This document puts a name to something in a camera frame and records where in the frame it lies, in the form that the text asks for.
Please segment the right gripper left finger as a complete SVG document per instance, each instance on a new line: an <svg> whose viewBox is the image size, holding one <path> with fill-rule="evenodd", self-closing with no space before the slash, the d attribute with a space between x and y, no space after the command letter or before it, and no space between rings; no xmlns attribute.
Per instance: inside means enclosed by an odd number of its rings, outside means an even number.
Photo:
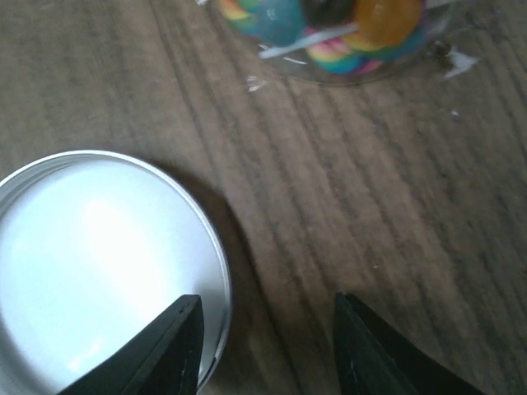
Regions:
<svg viewBox="0 0 527 395"><path fill-rule="evenodd" d="M201 297L183 295L62 394L195 394L203 349Z"/></svg>

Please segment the clear plastic cup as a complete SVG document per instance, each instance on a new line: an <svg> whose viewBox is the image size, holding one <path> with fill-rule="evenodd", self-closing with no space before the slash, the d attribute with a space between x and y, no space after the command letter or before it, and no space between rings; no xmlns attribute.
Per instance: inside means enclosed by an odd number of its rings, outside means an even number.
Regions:
<svg viewBox="0 0 527 395"><path fill-rule="evenodd" d="M216 1L257 58L290 77L350 84L411 63L450 27L458 1Z"/></svg>

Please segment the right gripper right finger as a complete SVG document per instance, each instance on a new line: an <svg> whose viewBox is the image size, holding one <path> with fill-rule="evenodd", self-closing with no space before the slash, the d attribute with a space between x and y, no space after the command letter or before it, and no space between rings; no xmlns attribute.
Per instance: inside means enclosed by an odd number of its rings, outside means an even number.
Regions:
<svg viewBox="0 0 527 395"><path fill-rule="evenodd" d="M483 395L352 294L334 298L333 353L342 394Z"/></svg>

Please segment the white round lid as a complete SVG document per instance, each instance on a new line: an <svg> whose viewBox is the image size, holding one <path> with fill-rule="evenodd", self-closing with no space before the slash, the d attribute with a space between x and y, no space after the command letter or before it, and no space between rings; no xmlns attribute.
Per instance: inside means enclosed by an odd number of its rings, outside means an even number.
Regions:
<svg viewBox="0 0 527 395"><path fill-rule="evenodd" d="M231 277L186 189L144 161L90 150L2 180L2 393L60 393L183 295L202 301L203 389L225 349Z"/></svg>

